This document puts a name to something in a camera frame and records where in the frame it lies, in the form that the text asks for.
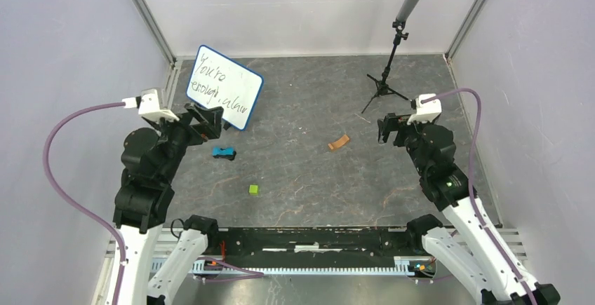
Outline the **blue whiteboard eraser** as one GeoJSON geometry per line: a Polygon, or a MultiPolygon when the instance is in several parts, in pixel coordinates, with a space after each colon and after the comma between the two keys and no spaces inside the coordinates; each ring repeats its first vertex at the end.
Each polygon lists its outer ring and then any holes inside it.
{"type": "Polygon", "coordinates": [[[236,158],[236,150],[234,147],[214,147],[212,157],[233,161],[236,158]]]}

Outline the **blue framed whiteboard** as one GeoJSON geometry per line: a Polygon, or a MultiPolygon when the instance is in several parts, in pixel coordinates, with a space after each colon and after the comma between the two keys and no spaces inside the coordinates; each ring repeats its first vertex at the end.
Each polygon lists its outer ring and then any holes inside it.
{"type": "Polygon", "coordinates": [[[245,130],[264,85],[253,70],[201,45],[196,53],[186,96],[206,109],[222,107],[222,119],[245,130]]]}

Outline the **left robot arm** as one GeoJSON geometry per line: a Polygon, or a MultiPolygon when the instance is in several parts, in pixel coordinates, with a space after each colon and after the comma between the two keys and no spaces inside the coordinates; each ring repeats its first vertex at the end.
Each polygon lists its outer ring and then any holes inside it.
{"type": "Polygon", "coordinates": [[[166,280],[149,292],[149,266],[175,194],[173,180],[189,147],[221,136],[224,109],[188,103],[184,113],[175,114],[148,100],[140,100],[137,109],[148,127],[134,130],[123,143],[121,187],[114,200],[117,261],[110,304],[167,304],[192,261],[190,252],[181,249],[174,255],[182,259],[180,267],[166,268],[166,280]]]}

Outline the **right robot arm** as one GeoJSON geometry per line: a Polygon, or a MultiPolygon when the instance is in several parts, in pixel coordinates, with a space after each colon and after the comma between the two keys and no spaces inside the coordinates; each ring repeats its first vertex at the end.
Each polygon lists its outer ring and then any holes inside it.
{"type": "Polygon", "coordinates": [[[429,253],[466,288],[477,304],[558,304],[561,295],[525,268],[487,215],[473,184],[455,163],[453,132],[443,126],[410,123],[390,113],[378,120],[378,140],[396,133],[427,199],[452,224],[460,245],[433,215],[407,223],[405,244],[415,255],[429,253]]]}

